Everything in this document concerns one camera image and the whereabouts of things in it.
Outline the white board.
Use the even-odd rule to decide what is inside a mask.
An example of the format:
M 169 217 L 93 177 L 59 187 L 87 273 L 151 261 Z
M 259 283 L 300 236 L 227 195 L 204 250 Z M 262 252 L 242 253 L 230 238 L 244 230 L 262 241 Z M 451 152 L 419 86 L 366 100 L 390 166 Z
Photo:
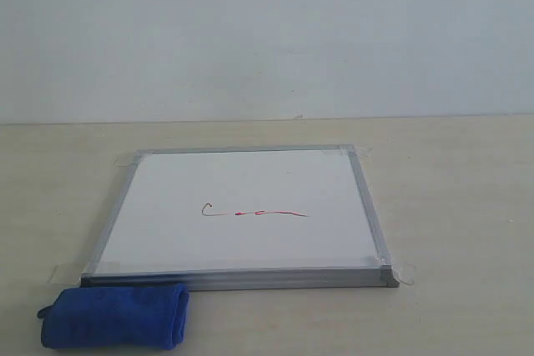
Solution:
M 88 260 L 120 269 L 81 284 L 386 288 L 360 159 L 333 146 L 138 150 Z

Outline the clear tape front right corner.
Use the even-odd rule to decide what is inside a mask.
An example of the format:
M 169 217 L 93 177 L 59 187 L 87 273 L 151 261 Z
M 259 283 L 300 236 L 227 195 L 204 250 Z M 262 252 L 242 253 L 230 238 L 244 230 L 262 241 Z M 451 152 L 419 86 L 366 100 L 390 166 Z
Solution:
M 376 257 L 380 282 L 387 288 L 412 286 L 416 281 L 416 266 L 396 258 Z

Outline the clear tape back right corner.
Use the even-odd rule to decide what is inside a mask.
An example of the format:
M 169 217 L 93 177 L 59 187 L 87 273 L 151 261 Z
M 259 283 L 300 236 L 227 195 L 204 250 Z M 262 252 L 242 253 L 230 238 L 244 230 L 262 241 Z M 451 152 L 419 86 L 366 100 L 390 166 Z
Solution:
M 327 155 L 353 155 L 357 158 L 368 158 L 372 152 L 372 148 L 368 147 L 356 147 L 353 145 L 336 145 L 330 148 L 324 148 L 321 150 L 322 153 Z

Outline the clear tape back left corner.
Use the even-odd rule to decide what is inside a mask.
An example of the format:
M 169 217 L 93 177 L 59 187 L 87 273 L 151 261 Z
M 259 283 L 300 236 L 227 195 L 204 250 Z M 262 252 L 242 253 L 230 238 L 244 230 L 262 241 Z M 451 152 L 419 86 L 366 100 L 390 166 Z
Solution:
M 127 153 L 117 157 L 113 165 L 116 167 L 137 166 L 143 159 L 144 155 L 142 153 Z

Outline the clear tape corner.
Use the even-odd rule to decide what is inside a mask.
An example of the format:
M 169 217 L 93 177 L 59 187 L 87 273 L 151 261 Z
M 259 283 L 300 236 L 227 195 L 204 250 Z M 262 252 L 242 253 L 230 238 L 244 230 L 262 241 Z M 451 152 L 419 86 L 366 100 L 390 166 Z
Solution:
M 116 167 L 137 166 L 143 159 L 144 155 L 142 153 L 127 153 L 117 157 L 113 165 Z
M 416 266 L 396 258 L 376 257 L 380 282 L 387 288 L 412 286 L 416 281 Z
M 79 286 L 86 278 L 117 273 L 118 262 L 61 263 L 53 267 L 48 283 L 60 286 Z
M 372 148 L 368 147 L 356 147 L 353 145 L 336 145 L 330 148 L 324 148 L 321 150 L 322 153 L 327 155 L 353 155 L 357 158 L 368 158 L 372 152 Z

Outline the blue microfibre cloth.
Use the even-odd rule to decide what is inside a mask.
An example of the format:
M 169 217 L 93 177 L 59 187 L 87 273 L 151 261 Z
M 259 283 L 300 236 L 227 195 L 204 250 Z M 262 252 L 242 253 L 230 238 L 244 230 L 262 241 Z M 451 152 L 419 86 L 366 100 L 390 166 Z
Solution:
M 184 341 L 189 291 L 181 285 L 63 290 L 38 311 L 45 348 L 139 346 L 171 350 Z

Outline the clear tape front left corner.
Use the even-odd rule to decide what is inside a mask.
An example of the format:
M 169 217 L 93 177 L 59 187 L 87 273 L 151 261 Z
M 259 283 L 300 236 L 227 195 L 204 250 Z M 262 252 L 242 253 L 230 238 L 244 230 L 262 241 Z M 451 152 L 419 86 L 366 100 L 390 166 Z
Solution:
M 61 263 L 53 267 L 48 283 L 60 286 L 79 286 L 86 278 L 117 273 L 118 262 Z

